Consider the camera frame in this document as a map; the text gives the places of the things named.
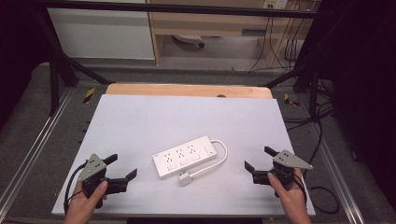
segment hand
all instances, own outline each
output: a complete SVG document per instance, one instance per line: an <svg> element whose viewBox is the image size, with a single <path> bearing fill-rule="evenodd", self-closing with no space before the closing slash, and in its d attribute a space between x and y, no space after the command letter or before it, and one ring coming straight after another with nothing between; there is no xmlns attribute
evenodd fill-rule
<svg viewBox="0 0 396 224"><path fill-rule="evenodd" d="M87 198L82 192L82 183L77 183L73 191L75 195L70 202L64 224L86 224L90 220L96 204L101 200L107 189L107 181L103 181L93 192L90 198Z"/></svg>
<svg viewBox="0 0 396 224"><path fill-rule="evenodd" d="M294 173L301 179L300 169L295 168ZM311 223L311 219L306 212L304 194L297 184L293 182L290 190L287 191L283 188L280 181L273 174L268 173L268 178L270 180L271 186L279 195L283 210L285 211L286 216L289 218L290 223Z"/></svg>

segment white tabletop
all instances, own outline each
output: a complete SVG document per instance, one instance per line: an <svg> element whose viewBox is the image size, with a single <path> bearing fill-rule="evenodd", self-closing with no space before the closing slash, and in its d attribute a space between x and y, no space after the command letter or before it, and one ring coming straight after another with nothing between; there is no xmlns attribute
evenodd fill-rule
<svg viewBox="0 0 396 224"><path fill-rule="evenodd" d="M152 155L207 135L228 148L227 160L186 187L177 175L160 180ZM197 171L221 160L218 156L191 168ZM113 217L266 217L284 215L269 186L253 184L244 161L270 170L268 146L293 152L276 100L186 96L102 95L89 130L64 182L52 213L63 215L70 175L92 153L101 159L118 154L106 177L125 177L137 168L126 192L112 194L96 214ZM308 196L308 214L315 210Z"/></svg>

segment cabinet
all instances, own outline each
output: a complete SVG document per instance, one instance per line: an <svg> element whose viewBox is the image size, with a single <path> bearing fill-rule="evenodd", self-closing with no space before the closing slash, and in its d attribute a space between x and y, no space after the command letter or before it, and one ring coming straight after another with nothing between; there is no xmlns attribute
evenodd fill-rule
<svg viewBox="0 0 396 224"><path fill-rule="evenodd" d="M49 8L49 14L64 52L72 58L154 60L147 12Z"/></svg>
<svg viewBox="0 0 396 224"><path fill-rule="evenodd" d="M264 0L146 0L148 4L192 5L212 7L250 7L263 8ZM286 9L308 10L313 3L307 0L289 0ZM185 13L150 12L148 14L156 62L161 62L164 35L202 35L202 36L246 36L258 38L263 43L264 36L244 35L243 30L263 30L265 38L271 33L272 49L265 44L263 55L271 67L279 66L279 55L286 39L304 39L312 20L290 18L263 18L229 15L201 15Z"/></svg>

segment finger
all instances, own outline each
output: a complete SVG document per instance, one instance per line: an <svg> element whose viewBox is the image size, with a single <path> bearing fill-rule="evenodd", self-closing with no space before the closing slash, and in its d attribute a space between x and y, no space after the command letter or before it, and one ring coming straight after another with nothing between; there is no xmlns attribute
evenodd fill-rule
<svg viewBox="0 0 396 224"><path fill-rule="evenodd" d="M274 176L271 172L268 172L268 179L270 180L270 184L276 191L277 195L279 195L280 198L284 197L287 192L276 176Z"/></svg>
<svg viewBox="0 0 396 224"><path fill-rule="evenodd" d="M95 207L96 204L99 202L99 200L102 199L102 197L105 195L107 189L107 181L103 181L93 192L91 197L88 199L88 203L92 206Z"/></svg>

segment white power strip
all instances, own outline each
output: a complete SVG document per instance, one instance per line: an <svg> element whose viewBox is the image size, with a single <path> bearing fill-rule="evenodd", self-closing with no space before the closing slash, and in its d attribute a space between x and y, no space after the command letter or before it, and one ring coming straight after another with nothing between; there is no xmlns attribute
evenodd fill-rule
<svg viewBox="0 0 396 224"><path fill-rule="evenodd" d="M217 151L207 136L192 140L178 147L172 147L152 156L160 179L176 172L183 172L192 166L214 159Z"/></svg>

